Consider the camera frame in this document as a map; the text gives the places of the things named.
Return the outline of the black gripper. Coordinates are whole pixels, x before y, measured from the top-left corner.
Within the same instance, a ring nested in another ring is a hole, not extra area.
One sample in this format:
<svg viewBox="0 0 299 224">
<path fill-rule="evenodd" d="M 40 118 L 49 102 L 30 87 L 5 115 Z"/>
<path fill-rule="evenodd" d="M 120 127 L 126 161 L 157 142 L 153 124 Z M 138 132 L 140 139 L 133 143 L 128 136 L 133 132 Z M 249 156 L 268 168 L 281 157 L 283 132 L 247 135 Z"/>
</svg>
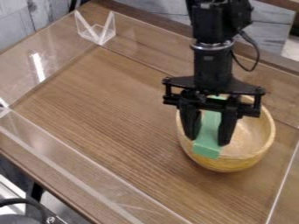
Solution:
<svg viewBox="0 0 299 224">
<path fill-rule="evenodd" d="M 220 114 L 219 124 L 219 146 L 229 144 L 232 134 L 236 128 L 237 117 L 259 117 L 261 109 L 261 96 L 265 90 L 237 80 L 232 75 L 232 52 L 233 43 L 228 41 L 223 45 L 193 45 L 193 76 L 164 78 L 162 84 L 165 93 L 162 103 L 178 106 L 180 118 L 184 135 L 194 140 L 201 128 L 201 112 L 196 106 L 202 109 L 223 112 Z M 208 95 L 248 95 L 253 97 L 253 103 L 233 102 L 237 110 L 225 108 L 229 101 L 204 100 L 196 94 Z"/>
</svg>

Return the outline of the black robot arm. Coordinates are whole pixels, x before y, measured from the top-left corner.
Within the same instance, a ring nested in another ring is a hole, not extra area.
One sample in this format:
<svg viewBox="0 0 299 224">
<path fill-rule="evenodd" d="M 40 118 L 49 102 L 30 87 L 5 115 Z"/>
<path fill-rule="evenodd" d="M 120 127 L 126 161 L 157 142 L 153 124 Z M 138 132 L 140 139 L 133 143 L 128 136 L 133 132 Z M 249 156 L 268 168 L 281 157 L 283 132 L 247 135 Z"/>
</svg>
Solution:
<svg viewBox="0 0 299 224">
<path fill-rule="evenodd" d="M 185 0 L 192 27 L 193 75 L 162 79 L 162 102 L 180 112 L 184 135 L 193 140 L 201 129 L 201 111 L 220 113 L 217 144 L 229 144 L 237 120 L 260 116 L 261 87 L 237 80 L 232 65 L 235 37 L 248 43 L 253 7 L 248 0 Z"/>
</svg>

